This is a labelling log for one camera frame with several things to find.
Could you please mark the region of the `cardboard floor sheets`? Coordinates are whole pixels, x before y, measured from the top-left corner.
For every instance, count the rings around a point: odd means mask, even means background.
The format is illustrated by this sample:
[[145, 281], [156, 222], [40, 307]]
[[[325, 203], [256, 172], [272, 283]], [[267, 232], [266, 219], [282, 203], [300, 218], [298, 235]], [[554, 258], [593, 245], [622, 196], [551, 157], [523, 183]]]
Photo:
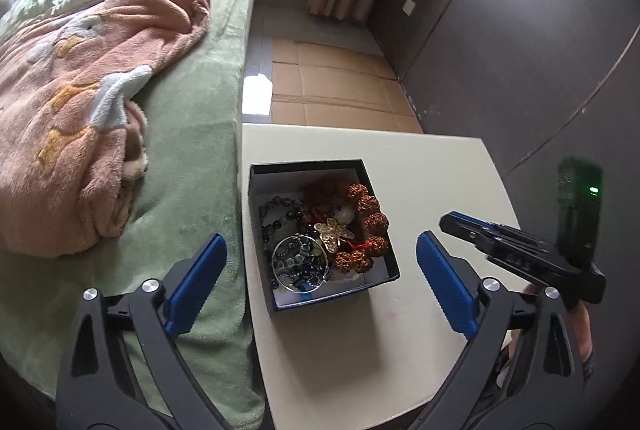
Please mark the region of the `cardboard floor sheets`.
[[274, 124], [422, 131], [404, 89], [381, 55], [276, 39], [271, 81]]

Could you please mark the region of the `dark wardrobe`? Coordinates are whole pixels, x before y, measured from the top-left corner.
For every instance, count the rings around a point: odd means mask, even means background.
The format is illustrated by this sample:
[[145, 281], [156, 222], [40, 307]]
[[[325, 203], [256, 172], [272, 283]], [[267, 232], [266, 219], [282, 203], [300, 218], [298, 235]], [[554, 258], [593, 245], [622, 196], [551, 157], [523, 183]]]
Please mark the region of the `dark wardrobe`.
[[486, 144], [523, 228], [555, 232], [561, 159], [604, 171], [597, 261], [639, 276], [639, 0], [376, 0], [369, 27], [426, 132]]

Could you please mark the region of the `black jewelry box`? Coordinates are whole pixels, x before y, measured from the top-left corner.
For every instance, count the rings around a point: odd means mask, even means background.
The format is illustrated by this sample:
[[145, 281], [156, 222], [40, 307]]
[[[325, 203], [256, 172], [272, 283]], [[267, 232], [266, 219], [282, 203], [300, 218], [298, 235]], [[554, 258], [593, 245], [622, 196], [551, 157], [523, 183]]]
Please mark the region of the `black jewelry box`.
[[312, 306], [400, 277], [361, 159], [253, 164], [248, 204], [268, 308]]

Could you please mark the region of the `gold flower brooch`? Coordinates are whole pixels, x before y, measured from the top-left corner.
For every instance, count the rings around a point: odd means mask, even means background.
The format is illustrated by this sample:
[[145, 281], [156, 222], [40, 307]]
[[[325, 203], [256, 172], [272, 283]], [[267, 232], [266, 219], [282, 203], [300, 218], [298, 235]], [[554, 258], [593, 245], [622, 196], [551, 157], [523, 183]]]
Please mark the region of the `gold flower brooch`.
[[355, 234], [334, 218], [327, 218], [324, 222], [314, 224], [314, 229], [318, 232], [322, 245], [329, 254], [336, 254], [343, 242], [355, 239]]

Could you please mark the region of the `pink fleece blanket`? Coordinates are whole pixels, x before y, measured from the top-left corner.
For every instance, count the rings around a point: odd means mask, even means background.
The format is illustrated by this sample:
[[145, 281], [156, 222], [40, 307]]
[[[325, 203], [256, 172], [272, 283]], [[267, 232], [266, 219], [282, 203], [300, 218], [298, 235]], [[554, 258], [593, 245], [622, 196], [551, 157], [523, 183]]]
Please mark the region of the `pink fleece blanket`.
[[146, 170], [134, 101], [210, 23], [210, 0], [103, 0], [1, 49], [1, 247], [57, 258], [118, 236]]

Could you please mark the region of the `green bed sheet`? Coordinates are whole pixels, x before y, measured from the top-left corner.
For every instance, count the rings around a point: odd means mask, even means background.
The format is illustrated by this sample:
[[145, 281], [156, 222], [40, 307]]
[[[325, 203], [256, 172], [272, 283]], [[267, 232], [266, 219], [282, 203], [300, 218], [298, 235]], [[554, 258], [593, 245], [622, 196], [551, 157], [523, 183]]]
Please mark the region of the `green bed sheet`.
[[191, 257], [210, 235], [228, 262], [179, 349], [232, 427], [255, 429], [265, 395], [246, 307], [239, 200], [241, 89], [254, 0], [212, 0], [212, 22], [182, 60], [136, 96], [149, 167], [122, 234], [57, 259], [2, 254], [1, 424], [51, 429], [64, 344], [87, 288], [129, 292]]

